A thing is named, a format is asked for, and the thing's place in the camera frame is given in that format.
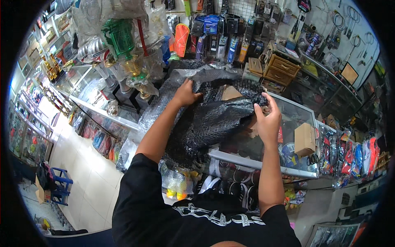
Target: person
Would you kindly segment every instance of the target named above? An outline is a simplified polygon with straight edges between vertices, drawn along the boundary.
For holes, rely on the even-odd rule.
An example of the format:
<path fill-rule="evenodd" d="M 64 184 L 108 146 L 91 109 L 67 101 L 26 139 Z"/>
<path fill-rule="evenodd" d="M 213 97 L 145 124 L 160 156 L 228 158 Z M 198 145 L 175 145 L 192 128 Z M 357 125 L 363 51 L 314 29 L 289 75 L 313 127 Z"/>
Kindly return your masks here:
<path fill-rule="evenodd" d="M 265 117 L 254 105 L 258 133 L 264 145 L 259 178 L 260 217 L 250 215 L 231 194 L 208 189 L 172 206 L 164 203 L 158 163 L 164 154 L 174 120 L 181 107 L 194 103 L 187 79 L 140 142 L 121 179 L 112 218 L 117 246 L 301 246 L 286 215 L 284 188 L 277 149 L 281 113 L 272 97 Z"/>

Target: monitor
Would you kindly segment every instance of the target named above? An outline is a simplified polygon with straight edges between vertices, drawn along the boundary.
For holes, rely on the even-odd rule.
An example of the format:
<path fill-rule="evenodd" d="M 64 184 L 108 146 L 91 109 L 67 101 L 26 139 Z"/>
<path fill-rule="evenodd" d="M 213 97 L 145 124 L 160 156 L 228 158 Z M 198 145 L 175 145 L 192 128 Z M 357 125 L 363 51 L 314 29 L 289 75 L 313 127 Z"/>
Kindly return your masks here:
<path fill-rule="evenodd" d="M 358 73 L 353 67 L 347 62 L 344 66 L 341 75 L 352 85 L 358 78 Z"/>

